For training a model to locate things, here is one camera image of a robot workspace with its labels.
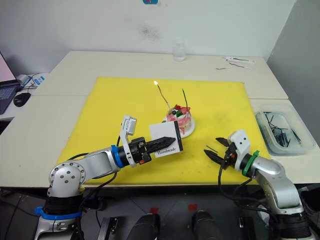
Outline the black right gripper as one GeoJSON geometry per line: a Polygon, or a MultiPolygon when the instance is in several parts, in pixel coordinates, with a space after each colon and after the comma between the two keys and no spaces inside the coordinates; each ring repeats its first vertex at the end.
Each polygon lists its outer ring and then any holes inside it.
{"type": "Polygon", "coordinates": [[[215,163],[222,165],[222,168],[226,170],[228,167],[235,167],[237,161],[237,147],[234,142],[229,143],[228,139],[223,137],[215,138],[220,144],[225,146],[227,149],[225,151],[224,159],[218,156],[218,154],[212,150],[204,149],[204,153],[215,163]]]}

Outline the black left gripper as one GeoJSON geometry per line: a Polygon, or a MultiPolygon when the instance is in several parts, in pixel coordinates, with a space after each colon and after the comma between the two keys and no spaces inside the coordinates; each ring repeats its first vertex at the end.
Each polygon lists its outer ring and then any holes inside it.
{"type": "Polygon", "coordinates": [[[129,149],[136,164],[145,164],[152,160],[150,153],[155,153],[168,148],[176,141],[174,137],[163,136],[161,138],[146,142],[144,137],[133,139],[129,149]]]}

